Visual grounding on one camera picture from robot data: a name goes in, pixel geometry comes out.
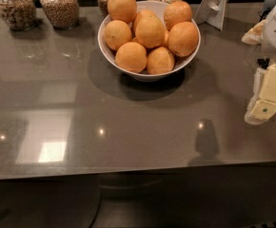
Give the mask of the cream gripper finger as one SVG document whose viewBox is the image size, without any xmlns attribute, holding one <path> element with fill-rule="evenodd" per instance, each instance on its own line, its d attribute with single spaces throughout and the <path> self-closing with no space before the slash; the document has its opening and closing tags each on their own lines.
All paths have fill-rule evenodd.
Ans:
<svg viewBox="0 0 276 228">
<path fill-rule="evenodd" d="M 261 45 L 263 43 L 263 30 L 265 24 L 265 20 L 257 23 L 253 28 L 244 34 L 242 42 L 247 45 Z"/>
<path fill-rule="evenodd" d="M 246 108 L 248 124 L 263 124 L 276 114 L 276 61 L 266 69 L 258 67 L 254 75 L 253 97 Z"/>
</svg>

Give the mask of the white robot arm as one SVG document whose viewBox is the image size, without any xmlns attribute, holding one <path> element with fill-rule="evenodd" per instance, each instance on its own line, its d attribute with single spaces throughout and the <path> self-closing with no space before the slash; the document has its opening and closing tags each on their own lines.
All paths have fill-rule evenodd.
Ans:
<svg viewBox="0 0 276 228">
<path fill-rule="evenodd" d="M 245 44 L 260 45 L 262 52 L 246 108 L 249 124 L 263 124 L 276 114 L 276 0 L 265 0 L 260 15 L 260 22 L 242 37 Z"/>
</svg>

